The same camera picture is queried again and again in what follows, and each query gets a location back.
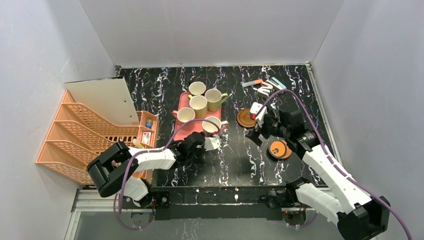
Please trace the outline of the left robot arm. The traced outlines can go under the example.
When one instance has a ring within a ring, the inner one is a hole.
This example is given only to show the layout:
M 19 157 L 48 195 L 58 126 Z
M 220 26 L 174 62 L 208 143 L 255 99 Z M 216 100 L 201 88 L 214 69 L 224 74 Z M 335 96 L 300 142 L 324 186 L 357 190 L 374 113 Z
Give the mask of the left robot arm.
M 134 173 L 181 168 L 205 152 L 206 137 L 200 132 L 173 141 L 167 148 L 137 149 L 119 141 L 92 160 L 86 171 L 102 198 L 119 193 L 142 203 L 153 197 L 153 192 L 148 181 Z

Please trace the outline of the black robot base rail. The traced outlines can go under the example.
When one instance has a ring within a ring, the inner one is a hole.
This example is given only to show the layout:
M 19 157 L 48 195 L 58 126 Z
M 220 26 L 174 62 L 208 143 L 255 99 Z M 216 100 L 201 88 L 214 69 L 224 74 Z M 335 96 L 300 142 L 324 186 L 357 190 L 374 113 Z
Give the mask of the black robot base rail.
M 315 216 L 312 206 L 283 199 L 284 186 L 155 186 L 141 203 L 125 197 L 123 213 L 153 214 L 156 221 L 174 219 L 266 219 L 291 226 Z

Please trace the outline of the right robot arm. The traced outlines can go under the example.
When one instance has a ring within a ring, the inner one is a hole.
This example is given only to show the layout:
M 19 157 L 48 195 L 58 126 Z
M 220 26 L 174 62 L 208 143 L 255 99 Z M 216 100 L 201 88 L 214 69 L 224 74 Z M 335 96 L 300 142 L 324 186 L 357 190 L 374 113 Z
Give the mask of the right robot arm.
M 314 130 L 307 129 L 301 110 L 280 111 L 279 118 L 269 113 L 248 113 L 245 119 L 255 123 L 246 134 L 258 146 L 259 136 L 283 138 L 288 149 L 308 164 L 324 180 L 332 195 L 319 190 L 300 177 L 285 185 L 284 191 L 261 196 L 270 208 L 300 203 L 312 207 L 337 226 L 345 240 L 371 240 L 388 228 L 390 203 L 384 196 L 371 196 L 349 180 L 347 171 L 321 144 Z

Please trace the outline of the brown grooved wooden coaster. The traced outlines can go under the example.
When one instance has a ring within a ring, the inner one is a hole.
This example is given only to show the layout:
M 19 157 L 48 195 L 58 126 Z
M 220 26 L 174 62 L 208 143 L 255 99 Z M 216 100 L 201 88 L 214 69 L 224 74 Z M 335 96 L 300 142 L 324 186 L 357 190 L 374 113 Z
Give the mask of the brown grooved wooden coaster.
M 254 128 L 256 125 L 256 121 L 251 117 L 249 108 L 241 109 L 236 115 L 236 121 L 240 126 L 246 129 Z

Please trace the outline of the orange black round coaster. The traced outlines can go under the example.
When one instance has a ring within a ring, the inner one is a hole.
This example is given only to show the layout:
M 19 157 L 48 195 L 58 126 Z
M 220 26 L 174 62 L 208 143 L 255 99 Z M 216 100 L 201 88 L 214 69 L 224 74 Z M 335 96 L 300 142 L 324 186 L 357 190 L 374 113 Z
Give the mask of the orange black round coaster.
M 293 151 L 284 140 L 273 141 L 267 148 L 267 153 L 273 161 L 285 161 Z

